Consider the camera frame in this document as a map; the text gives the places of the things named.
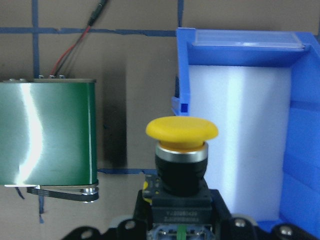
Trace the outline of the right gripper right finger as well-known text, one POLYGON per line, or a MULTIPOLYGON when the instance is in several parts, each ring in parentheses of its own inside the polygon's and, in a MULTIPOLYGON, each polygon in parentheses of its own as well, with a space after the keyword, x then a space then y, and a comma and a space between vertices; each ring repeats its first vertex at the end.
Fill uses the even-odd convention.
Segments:
POLYGON ((316 240, 308 231, 288 222, 258 223, 250 216, 232 214, 217 189, 212 198, 212 228, 217 240, 316 240))

